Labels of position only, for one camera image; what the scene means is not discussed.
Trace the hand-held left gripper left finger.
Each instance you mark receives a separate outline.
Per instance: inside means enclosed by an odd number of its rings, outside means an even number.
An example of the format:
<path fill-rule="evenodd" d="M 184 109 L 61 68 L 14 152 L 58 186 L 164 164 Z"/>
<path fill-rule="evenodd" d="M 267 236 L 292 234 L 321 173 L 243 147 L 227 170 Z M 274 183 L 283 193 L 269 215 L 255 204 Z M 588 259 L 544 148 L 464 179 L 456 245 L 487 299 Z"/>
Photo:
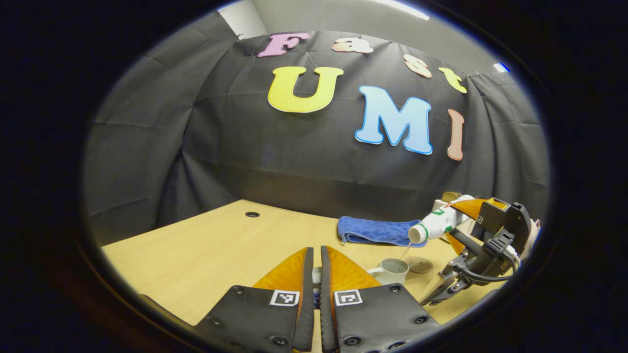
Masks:
<path fill-rule="evenodd" d="M 231 286 L 196 330 L 227 353 L 311 351 L 313 268 L 314 250 L 296 251 L 253 286 Z"/>

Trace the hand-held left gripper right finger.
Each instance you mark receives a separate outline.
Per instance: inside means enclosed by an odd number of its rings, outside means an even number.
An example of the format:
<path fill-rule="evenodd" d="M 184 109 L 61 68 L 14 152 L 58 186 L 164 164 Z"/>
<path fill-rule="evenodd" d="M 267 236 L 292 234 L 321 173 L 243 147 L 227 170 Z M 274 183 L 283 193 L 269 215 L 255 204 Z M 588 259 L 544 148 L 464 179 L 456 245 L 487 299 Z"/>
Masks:
<path fill-rule="evenodd" d="M 380 284 L 330 246 L 321 246 L 320 312 L 325 353 L 390 353 L 440 326 L 403 284 Z"/>

